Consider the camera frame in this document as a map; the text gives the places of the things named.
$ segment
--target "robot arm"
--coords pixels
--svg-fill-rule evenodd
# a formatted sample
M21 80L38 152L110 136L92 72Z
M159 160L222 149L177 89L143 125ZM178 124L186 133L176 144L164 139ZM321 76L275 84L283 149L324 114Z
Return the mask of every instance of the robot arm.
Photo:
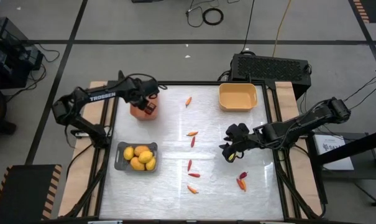
M245 124L233 124L227 129L227 137L224 138L226 141L232 141L232 144L226 143L219 147L223 149L222 154L228 162L233 162L235 158L242 158L245 150L253 148L289 149L301 135L327 123L346 122L350 115L351 111L342 100L333 97L316 103L307 113L288 121L256 127L252 134L249 134L249 129Z
M61 97L52 105L52 112L58 124L72 125L86 132L94 147L105 147L109 144L109 139L100 124L92 124L80 115L82 107L87 103L105 100L112 97L121 97L126 103L131 103L140 110L151 114L156 106L150 103L147 98L154 99L159 93L156 79L150 77L147 81L139 78L132 78L134 75L147 76L145 74L132 74L124 77L112 86L102 86L84 90L80 87L69 94Z

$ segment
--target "yellow bowl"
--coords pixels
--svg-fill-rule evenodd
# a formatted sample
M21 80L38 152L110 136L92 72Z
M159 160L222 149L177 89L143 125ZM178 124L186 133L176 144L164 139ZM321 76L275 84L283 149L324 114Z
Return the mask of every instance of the yellow bowl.
M257 106L257 90L251 83L223 83L219 86L219 107L224 111L249 111Z

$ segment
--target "gray basket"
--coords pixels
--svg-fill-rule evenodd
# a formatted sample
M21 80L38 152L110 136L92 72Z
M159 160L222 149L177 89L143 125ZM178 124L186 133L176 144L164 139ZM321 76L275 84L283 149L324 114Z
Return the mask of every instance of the gray basket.
M137 146L147 146L150 151L153 153L154 158L156 159L156 165L153 170L134 170L132 166L130 165L130 161L127 161L124 159L123 152L124 149L128 146L132 146L133 148ZM155 172L158 165L158 153L157 153L157 144L152 142L150 144L130 144L126 142L120 142L117 145L117 151L116 151L116 159L114 160L114 168L117 170L123 170L123 171L133 171L133 172Z

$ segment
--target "mango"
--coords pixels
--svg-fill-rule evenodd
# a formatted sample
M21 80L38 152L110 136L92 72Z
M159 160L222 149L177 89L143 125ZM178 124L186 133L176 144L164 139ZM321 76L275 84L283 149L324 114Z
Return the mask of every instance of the mango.
M145 170L145 164L139 162L138 157L133 157L130 164L134 170Z
M156 159L153 157L148 163L145 164L146 170L153 170L156 167Z
M153 158L153 153L150 151L143 151L139 154L138 160L141 163L147 163Z
M130 160L134 156L134 148L129 146L124 149L123 156L126 160Z
M139 156L144 151L149 151L149 148L147 146L137 146L134 150L134 154Z

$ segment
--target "white tabletop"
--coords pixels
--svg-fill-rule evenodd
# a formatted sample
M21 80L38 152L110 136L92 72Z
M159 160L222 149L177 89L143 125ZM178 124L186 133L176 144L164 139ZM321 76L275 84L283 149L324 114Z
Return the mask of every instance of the white tabletop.
M138 121L130 105L119 101L100 218L155 220L283 220L272 152L252 149L232 164L218 146L231 124L249 129L267 122L264 96L257 88L258 105L248 112L219 108L218 86L168 86L159 94L156 120ZM192 96L186 108L185 101ZM190 147L188 132L199 131ZM119 142L158 144L154 173L114 168ZM188 176L191 171L200 178ZM247 171L247 192L236 178ZM198 190L192 194L187 185Z

